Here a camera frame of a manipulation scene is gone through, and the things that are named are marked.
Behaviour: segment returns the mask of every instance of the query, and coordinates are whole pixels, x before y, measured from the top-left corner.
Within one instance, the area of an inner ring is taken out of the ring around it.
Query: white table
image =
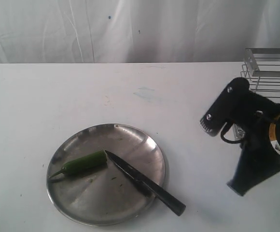
[[[227,185],[238,145],[208,136],[199,119],[241,63],[1,64],[0,232],[280,232],[280,173],[239,197]],[[169,162],[168,191],[187,209],[161,202],[130,221],[89,227],[50,202],[46,169],[74,133],[122,123],[151,135]]]

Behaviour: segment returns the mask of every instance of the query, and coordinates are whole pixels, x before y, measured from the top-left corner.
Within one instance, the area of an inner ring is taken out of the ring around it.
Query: black handle
[[[169,209],[171,209],[176,215],[180,216],[186,205],[156,184],[154,181],[150,179],[146,179],[143,184],[149,188],[158,199],[160,199]]]

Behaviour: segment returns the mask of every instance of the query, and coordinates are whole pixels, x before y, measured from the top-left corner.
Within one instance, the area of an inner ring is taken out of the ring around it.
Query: white curtain
[[[241,61],[280,0],[0,0],[0,63]]]

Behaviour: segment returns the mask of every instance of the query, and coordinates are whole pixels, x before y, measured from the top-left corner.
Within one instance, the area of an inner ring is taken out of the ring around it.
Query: metal plate
[[[165,161],[155,141],[139,129],[104,124],[70,137],[53,155],[47,176],[76,158],[99,150],[120,156],[140,172],[162,185]],[[48,194],[56,208],[68,218],[87,225],[112,225],[137,216],[154,200],[145,196],[108,159],[107,165],[78,176],[47,179]]]

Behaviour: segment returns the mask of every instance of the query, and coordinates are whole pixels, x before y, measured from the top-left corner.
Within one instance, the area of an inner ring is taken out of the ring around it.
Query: wire rack
[[[280,103],[280,48],[247,48],[241,77],[250,82],[250,90]],[[234,125],[235,139],[244,131]]]

